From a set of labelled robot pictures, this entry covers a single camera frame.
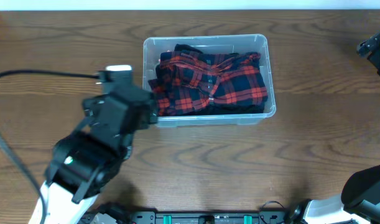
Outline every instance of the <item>plaid shirt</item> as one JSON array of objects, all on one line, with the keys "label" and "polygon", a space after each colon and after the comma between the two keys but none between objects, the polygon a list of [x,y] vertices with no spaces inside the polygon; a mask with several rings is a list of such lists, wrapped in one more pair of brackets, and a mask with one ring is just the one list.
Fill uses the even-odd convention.
[{"label": "plaid shirt", "polygon": [[182,50],[160,55],[157,79],[149,80],[159,116],[200,111],[209,105],[263,105],[267,90],[260,54],[200,54]]}]

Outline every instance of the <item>wood grain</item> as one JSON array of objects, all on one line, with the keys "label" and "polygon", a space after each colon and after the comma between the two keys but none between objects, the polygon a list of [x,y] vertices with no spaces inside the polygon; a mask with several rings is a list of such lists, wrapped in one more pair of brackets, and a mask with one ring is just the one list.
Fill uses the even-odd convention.
[{"label": "wood grain", "polygon": [[[277,113],[257,126],[139,131],[96,203],[252,210],[339,194],[352,173],[380,164],[380,78],[355,52],[379,30],[380,11],[0,12],[0,71],[131,64],[140,85],[148,37],[264,34]],[[39,182],[81,100],[98,93],[93,80],[0,80],[0,130]],[[0,152],[0,223],[27,222],[36,199]]]}]

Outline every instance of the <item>green led light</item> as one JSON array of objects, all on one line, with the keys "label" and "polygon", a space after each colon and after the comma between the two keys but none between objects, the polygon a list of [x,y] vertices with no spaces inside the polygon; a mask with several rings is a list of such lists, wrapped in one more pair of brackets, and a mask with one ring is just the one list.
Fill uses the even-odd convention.
[{"label": "green led light", "polygon": [[68,157],[65,158],[65,160],[64,160],[64,164],[65,164],[65,165],[68,165],[68,164],[70,164],[70,163],[72,163],[72,162],[73,162],[73,159],[72,159],[71,156],[68,156]]}]

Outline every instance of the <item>white wall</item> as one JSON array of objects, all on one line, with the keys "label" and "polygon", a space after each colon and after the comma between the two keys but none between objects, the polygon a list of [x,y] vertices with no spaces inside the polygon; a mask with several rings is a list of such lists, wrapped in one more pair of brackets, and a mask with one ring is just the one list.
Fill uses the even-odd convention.
[{"label": "white wall", "polygon": [[380,0],[0,0],[0,11],[125,9],[380,9]]}]

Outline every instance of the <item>clear plastic container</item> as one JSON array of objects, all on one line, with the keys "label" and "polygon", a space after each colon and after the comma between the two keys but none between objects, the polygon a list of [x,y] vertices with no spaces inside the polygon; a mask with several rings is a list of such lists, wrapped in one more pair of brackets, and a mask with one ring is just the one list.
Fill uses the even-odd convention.
[{"label": "clear plastic container", "polygon": [[176,44],[187,44],[206,54],[230,54],[259,52],[260,73],[267,88],[268,100],[264,113],[229,114],[206,116],[165,116],[158,120],[158,127],[177,127],[187,125],[208,124],[257,124],[264,118],[269,118],[276,112],[276,100],[272,87],[271,67],[267,39],[262,34],[221,35],[205,37],[150,37],[144,41],[144,68],[142,87],[151,91],[148,80],[155,79],[155,67],[160,54],[174,50]]}]

